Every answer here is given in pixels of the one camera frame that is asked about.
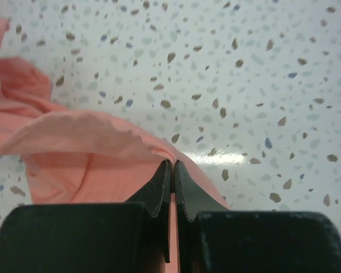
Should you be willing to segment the salmon pink t shirt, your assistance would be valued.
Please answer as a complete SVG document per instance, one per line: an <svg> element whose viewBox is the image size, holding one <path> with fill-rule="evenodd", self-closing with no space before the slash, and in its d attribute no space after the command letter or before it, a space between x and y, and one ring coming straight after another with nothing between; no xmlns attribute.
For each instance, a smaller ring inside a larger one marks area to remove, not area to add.
<svg viewBox="0 0 341 273"><path fill-rule="evenodd" d="M0 47L9 29L0 18ZM36 204L122 202L163 160L184 163L190 177L219 205L226 202L185 154L109 113L72 110L50 100L51 81L21 57L0 58L0 155L26 164Z"/></svg>

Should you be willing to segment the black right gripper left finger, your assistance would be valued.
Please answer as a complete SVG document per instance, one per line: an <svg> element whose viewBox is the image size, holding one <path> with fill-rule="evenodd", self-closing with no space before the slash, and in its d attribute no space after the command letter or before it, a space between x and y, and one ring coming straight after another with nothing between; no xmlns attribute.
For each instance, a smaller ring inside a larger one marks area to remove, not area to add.
<svg viewBox="0 0 341 273"><path fill-rule="evenodd" d="M0 227L0 272L164 272L171 163L123 203L26 205Z"/></svg>

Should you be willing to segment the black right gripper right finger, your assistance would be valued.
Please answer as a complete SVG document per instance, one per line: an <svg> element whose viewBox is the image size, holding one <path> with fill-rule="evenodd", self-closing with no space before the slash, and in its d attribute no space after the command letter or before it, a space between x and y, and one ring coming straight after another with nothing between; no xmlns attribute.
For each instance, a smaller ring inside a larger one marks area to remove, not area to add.
<svg viewBox="0 0 341 273"><path fill-rule="evenodd" d="M174 168L181 272L341 273L341 237L317 212L228 210Z"/></svg>

